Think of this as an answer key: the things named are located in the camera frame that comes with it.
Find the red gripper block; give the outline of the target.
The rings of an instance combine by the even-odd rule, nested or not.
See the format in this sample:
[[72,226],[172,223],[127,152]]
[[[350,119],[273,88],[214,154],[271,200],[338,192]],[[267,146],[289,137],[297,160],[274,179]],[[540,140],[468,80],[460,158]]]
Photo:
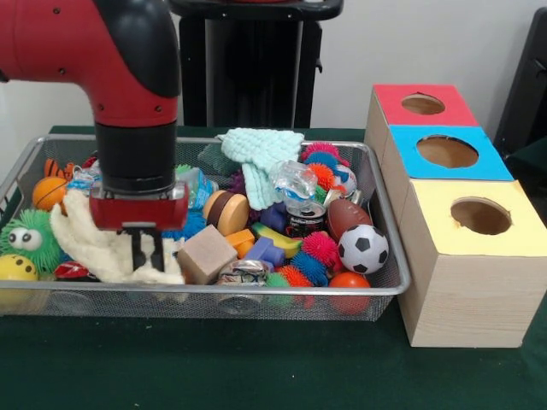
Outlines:
[[[151,230],[154,250],[151,265],[163,272],[165,261],[162,233],[178,230],[185,225],[188,213],[189,190],[184,182],[177,182],[171,190],[147,196],[124,196],[107,192],[101,182],[90,190],[89,207],[95,226],[102,230],[119,231],[125,228],[155,228]],[[141,232],[131,229],[132,269],[144,264]]]

